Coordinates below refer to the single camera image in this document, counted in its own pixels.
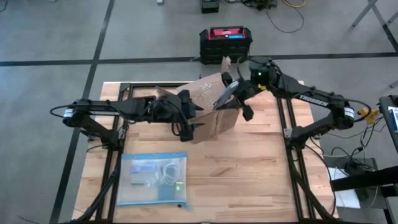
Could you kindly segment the white paper sheet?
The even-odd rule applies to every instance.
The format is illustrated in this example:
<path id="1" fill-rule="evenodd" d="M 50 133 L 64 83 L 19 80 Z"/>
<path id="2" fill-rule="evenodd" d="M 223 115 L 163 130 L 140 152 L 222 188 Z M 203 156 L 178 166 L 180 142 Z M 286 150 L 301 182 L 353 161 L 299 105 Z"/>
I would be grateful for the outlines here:
<path id="1" fill-rule="evenodd" d="M 345 173 L 344 171 L 339 170 L 337 168 L 329 167 L 328 170 L 331 175 L 331 180 L 342 179 L 342 178 L 345 178 L 348 176 L 347 173 Z M 336 195 L 336 206 L 337 207 L 361 208 L 360 203 L 359 203 L 359 198 L 353 189 L 335 191 L 335 195 Z"/>

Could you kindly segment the blue card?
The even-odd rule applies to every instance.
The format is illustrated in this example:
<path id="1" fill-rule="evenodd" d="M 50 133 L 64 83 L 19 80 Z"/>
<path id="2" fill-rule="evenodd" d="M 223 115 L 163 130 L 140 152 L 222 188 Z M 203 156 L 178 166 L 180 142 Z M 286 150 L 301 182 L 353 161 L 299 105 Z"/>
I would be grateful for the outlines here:
<path id="1" fill-rule="evenodd" d="M 157 191 L 158 200 L 170 201 L 175 199 L 175 187 L 173 185 L 161 185 Z"/>

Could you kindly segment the grey side cart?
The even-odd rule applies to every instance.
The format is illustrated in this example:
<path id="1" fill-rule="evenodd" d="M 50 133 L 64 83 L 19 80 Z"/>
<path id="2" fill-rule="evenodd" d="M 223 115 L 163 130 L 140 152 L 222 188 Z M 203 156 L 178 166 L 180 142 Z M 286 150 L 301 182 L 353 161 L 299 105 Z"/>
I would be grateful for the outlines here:
<path id="1" fill-rule="evenodd" d="M 353 159 L 349 157 L 332 157 L 325 156 L 326 164 L 329 167 L 337 168 L 348 174 L 348 177 L 354 175 L 354 171 L 349 171 L 349 165 L 354 162 L 354 167 L 359 168 L 360 171 L 375 171 L 377 170 L 376 161 L 373 158 Z M 361 189 L 353 189 L 358 198 L 361 208 L 372 208 L 376 206 L 377 195 L 379 190 L 377 187 L 366 187 Z"/>

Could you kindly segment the blue white carton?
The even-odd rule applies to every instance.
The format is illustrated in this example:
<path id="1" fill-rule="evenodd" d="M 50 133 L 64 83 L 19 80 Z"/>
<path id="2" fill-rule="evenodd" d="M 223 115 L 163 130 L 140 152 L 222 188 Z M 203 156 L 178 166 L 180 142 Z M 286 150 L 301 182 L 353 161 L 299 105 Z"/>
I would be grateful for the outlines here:
<path id="1" fill-rule="evenodd" d="M 391 128 L 394 133 L 398 133 L 398 107 L 388 107 Z"/>

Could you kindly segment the black floor device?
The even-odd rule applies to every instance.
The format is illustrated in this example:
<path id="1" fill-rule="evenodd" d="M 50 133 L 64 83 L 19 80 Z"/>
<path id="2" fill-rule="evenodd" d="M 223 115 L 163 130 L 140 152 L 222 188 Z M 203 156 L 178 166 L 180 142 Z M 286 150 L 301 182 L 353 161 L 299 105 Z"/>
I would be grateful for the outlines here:
<path id="1" fill-rule="evenodd" d="M 200 2 L 202 14 L 216 13 L 219 11 L 220 0 L 200 0 Z"/>

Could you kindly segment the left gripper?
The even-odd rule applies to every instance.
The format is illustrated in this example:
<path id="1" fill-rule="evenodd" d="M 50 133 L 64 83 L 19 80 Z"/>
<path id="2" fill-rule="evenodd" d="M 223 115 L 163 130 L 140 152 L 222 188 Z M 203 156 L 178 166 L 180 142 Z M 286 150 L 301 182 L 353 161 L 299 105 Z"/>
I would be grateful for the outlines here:
<path id="1" fill-rule="evenodd" d="M 159 96 L 151 108 L 152 122 L 172 123 L 175 118 L 182 121 L 195 117 L 196 111 L 203 111 L 201 106 L 194 104 L 188 90 L 182 90 L 177 94 L 165 89 L 157 89 Z M 192 123 L 191 128 L 198 128 L 205 123 Z"/>

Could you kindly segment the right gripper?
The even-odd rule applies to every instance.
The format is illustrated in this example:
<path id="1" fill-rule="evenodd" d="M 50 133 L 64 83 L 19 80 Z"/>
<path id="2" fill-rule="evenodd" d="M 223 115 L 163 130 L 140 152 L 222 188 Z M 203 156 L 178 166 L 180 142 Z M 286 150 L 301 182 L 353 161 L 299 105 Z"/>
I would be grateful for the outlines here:
<path id="1" fill-rule="evenodd" d="M 234 97 L 236 99 L 232 99 L 222 105 L 215 106 L 216 110 L 239 109 L 242 105 L 238 100 L 247 100 L 264 90 L 272 93 L 277 91 L 277 65 L 272 60 L 266 60 L 265 62 L 251 60 L 251 62 L 254 64 L 249 67 L 251 72 L 250 79 L 245 80 L 239 69 L 241 58 L 239 57 L 237 59 L 236 69 L 239 78 L 237 79 L 238 86 L 234 91 Z M 228 87 L 232 84 L 233 78 L 229 72 L 223 72 L 221 74 L 221 81 L 225 87 Z"/>

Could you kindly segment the clear mesh pouch blue trim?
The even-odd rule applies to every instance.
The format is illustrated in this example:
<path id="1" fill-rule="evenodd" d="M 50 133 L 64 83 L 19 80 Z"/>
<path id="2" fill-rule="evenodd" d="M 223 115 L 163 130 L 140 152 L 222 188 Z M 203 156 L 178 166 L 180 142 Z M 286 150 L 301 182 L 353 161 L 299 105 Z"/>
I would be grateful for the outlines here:
<path id="1" fill-rule="evenodd" d="M 156 164 L 157 172 L 130 174 L 133 164 Z M 131 176 L 139 175 L 146 178 L 146 185 L 132 185 Z M 170 201 L 158 200 L 158 188 L 161 185 L 173 185 L 184 182 L 181 192 L 175 191 L 175 199 Z M 116 205 L 165 205 L 176 204 L 179 208 L 191 210 L 187 204 L 187 153 L 160 152 L 147 154 L 123 154 L 121 156 L 121 171 L 119 176 L 118 195 Z"/>

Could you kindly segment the black stand beam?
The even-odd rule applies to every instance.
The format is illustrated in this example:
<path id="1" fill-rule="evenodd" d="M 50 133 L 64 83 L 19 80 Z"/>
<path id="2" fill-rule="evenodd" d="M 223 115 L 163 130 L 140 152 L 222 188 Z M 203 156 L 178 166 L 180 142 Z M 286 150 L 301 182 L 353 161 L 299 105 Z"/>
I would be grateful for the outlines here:
<path id="1" fill-rule="evenodd" d="M 398 184 L 398 166 L 331 180 L 330 184 L 334 191 Z"/>

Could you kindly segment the brown cardboard box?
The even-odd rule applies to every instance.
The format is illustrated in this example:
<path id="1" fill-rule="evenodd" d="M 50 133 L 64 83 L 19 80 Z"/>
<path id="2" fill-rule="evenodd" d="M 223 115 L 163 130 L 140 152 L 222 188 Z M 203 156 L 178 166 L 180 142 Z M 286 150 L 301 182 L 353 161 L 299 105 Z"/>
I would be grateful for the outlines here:
<path id="1" fill-rule="evenodd" d="M 214 138 L 218 134 L 233 128 L 236 124 L 239 115 L 238 109 L 215 110 L 213 108 L 214 103 L 226 88 L 221 81 L 221 74 L 229 72 L 230 66 L 231 59 L 224 57 L 220 72 L 172 90 L 172 93 L 188 90 L 194 104 L 204 109 L 197 111 L 194 118 L 188 119 L 189 124 L 205 123 L 203 126 L 194 128 L 193 140 L 191 141 L 194 144 Z"/>

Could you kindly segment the small purple blue packet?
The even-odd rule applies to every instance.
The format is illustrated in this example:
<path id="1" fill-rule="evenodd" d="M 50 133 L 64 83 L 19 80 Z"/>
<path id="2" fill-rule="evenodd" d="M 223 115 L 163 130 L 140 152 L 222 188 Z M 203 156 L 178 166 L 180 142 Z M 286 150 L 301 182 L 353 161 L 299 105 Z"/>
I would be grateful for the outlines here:
<path id="1" fill-rule="evenodd" d="M 156 164 L 133 164 L 130 168 L 130 174 L 157 172 Z"/>

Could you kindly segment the black red power station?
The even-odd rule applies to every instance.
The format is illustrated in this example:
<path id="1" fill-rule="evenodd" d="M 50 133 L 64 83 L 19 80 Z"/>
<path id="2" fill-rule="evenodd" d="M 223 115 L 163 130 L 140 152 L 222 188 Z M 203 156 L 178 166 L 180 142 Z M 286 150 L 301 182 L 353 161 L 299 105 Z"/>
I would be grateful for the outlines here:
<path id="1" fill-rule="evenodd" d="M 232 63 L 248 59 L 252 35 L 247 27 L 211 27 L 199 36 L 202 64 L 221 64 L 224 57 L 229 57 Z"/>

